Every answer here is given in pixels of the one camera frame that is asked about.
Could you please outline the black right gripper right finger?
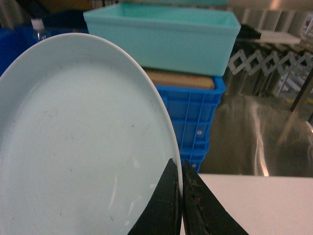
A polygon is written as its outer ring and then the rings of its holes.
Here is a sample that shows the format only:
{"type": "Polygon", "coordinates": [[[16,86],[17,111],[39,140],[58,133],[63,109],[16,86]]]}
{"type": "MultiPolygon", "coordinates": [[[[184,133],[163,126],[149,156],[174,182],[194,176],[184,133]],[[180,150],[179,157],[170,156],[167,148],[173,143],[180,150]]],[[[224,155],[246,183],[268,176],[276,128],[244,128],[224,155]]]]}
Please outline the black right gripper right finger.
{"type": "Polygon", "coordinates": [[[225,210],[196,170],[185,161],[183,223],[187,235],[246,235],[246,230],[225,210]]]}

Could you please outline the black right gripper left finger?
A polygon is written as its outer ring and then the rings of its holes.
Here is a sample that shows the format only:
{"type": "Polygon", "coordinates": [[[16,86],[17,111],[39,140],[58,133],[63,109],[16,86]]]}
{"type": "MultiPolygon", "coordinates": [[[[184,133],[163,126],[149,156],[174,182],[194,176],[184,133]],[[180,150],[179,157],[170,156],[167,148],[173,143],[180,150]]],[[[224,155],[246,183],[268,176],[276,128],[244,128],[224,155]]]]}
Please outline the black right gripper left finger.
{"type": "Polygon", "coordinates": [[[181,227],[178,168],[169,159],[146,208],[130,235],[177,235],[181,227]]]}

